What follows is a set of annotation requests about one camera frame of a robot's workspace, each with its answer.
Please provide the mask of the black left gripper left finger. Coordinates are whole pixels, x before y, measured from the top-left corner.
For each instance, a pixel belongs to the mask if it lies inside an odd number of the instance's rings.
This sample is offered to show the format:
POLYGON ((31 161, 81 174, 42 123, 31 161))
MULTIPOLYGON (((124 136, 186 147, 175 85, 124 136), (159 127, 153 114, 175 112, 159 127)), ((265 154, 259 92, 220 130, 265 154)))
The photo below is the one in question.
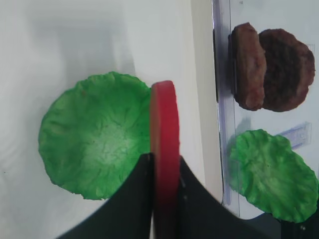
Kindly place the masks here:
POLYGON ((148 239, 154 202, 154 158, 142 154, 129 177, 89 218, 61 239, 148 239))

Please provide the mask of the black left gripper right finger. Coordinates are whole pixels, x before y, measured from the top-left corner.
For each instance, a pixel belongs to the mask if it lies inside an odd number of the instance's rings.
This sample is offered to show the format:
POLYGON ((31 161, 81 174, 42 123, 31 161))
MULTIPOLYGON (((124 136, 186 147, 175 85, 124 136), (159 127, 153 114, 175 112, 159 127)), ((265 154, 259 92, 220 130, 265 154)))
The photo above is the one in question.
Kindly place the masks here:
POLYGON ((262 214, 252 220, 235 216, 199 182, 180 159, 177 208, 178 239, 280 239, 280 224, 262 214))

